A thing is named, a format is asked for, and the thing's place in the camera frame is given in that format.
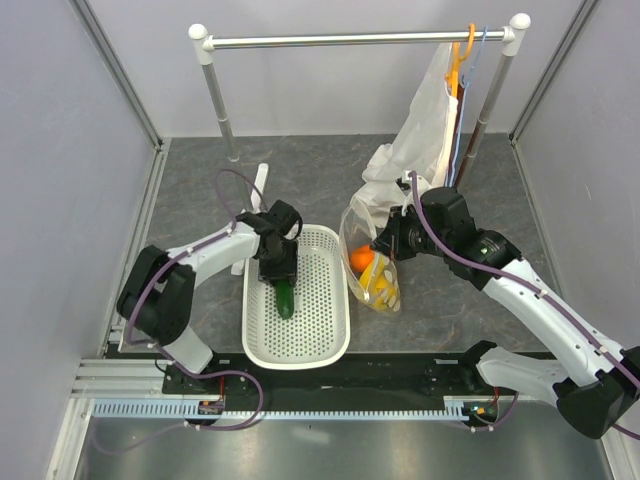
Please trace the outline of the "green cucumber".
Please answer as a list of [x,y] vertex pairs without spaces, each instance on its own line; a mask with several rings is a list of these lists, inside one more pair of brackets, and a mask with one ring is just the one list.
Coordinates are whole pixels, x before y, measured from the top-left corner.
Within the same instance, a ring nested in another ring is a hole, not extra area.
[[295,310],[294,286],[289,280],[278,280],[273,284],[275,292],[275,304],[279,316],[290,319]]

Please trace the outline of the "yellow banana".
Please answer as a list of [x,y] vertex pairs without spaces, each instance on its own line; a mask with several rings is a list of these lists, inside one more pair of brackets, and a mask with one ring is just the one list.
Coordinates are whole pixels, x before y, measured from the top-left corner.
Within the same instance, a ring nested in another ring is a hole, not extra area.
[[383,271],[388,270],[389,259],[384,255],[375,254],[373,262],[366,268],[359,278],[359,283],[363,289],[372,296],[374,295],[374,282],[377,276]]

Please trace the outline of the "orange fruit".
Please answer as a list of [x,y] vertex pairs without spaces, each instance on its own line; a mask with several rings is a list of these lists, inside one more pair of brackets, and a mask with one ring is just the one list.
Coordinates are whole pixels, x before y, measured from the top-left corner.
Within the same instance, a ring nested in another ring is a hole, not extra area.
[[373,262],[375,252],[368,244],[353,250],[349,256],[349,263],[353,271],[363,273],[366,268]]

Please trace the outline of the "clear zip top bag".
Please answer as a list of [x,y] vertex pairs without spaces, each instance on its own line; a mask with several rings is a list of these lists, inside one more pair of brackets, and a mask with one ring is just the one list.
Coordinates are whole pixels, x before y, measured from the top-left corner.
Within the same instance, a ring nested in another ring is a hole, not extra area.
[[390,259],[372,249],[376,234],[366,206],[353,199],[343,211],[339,226],[339,245],[348,285],[361,304],[391,315],[401,310],[398,272]]

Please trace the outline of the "yellow bell pepper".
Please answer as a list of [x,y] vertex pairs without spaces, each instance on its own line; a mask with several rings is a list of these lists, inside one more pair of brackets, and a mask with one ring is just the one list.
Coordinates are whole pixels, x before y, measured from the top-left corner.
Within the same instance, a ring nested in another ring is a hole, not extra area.
[[396,277],[390,270],[383,270],[374,282],[374,295],[383,304],[394,303],[399,298]]

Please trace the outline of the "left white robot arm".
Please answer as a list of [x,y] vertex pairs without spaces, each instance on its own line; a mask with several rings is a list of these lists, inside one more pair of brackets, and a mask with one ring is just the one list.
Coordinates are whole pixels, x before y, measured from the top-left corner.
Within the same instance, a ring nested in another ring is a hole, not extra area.
[[126,334],[145,334],[185,369],[190,387],[211,392],[220,378],[211,363],[214,352],[189,326],[196,288],[237,262],[255,259],[259,280],[274,288],[278,314],[291,318],[302,226],[297,210],[278,200],[266,212],[243,212],[229,226],[181,248],[144,248],[116,303]]

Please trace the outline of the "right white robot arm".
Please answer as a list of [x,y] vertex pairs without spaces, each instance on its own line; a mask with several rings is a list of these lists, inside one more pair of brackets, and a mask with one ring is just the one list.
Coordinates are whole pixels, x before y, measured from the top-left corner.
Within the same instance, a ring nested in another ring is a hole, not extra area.
[[639,400],[639,350],[601,333],[536,273],[502,234],[476,226],[464,197],[438,187],[391,208],[373,250],[404,261],[443,259],[450,271],[513,314],[552,353],[538,360],[480,341],[464,355],[467,392],[507,388],[555,407],[579,433],[599,439]]

